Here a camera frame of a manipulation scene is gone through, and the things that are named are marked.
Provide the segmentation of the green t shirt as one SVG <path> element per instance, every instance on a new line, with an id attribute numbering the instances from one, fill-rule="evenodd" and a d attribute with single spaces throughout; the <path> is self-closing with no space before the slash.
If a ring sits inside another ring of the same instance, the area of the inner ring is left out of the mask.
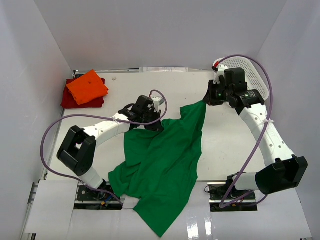
<path id="1" fill-rule="evenodd" d="M 160 238 L 189 202 L 198 179 L 206 109 L 203 101 L 185 105 L 179 119 L 162 121 L 162 132 L 125 133 L 125 161 L 108 174 L 117 196 L 139 200 L 134 211 Z"/>

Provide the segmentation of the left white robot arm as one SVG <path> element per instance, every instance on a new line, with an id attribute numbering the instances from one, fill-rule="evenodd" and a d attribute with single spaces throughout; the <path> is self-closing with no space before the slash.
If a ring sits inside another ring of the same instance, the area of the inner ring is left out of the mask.
<path id="1" fill-rule="evenodd" d="M 139 126 L 162 132 L 160 106 L 166 104 L 164 97 L 141 95 L 136 103 L 125 106 L 108 120 L 84 128 L 72 126 L 57 152 L 57 158 L 89 187 L 90 196 L 99 200 L 105 196 L 107 183 L 93 167 L 96 148 Z"/>

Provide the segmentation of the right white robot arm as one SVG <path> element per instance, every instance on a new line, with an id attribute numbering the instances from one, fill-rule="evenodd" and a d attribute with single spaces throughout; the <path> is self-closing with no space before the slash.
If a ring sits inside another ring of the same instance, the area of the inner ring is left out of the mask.
<path id="1" fill-rule="evenodd" d="M 293 189 L 299 186 L 308 162 L 296 156 L 285 144 L 273 121 L 269 119 L 265 101 L 256 89 L 249 89 L 245 71 L 220 65 L 216 77 L 208 82 L 204 102 L 209 106 L 224 103 L 235 109 L 246 123 L 261 151 L 264 169 L 243 172 L 227 178 L 226 195 L 236 200 L 244 191 L 260 191 L 264 195 Z"/>

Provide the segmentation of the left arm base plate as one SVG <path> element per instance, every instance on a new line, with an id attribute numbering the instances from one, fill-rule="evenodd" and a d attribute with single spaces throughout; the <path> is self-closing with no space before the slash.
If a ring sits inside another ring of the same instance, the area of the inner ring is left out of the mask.
<path id="1" fill-rule="evenodd" d="M 74 210 L 119 211 L 122 208 L 122 204 L 109 193 L 92 191 L 83 184 L 77 187 Z"/>

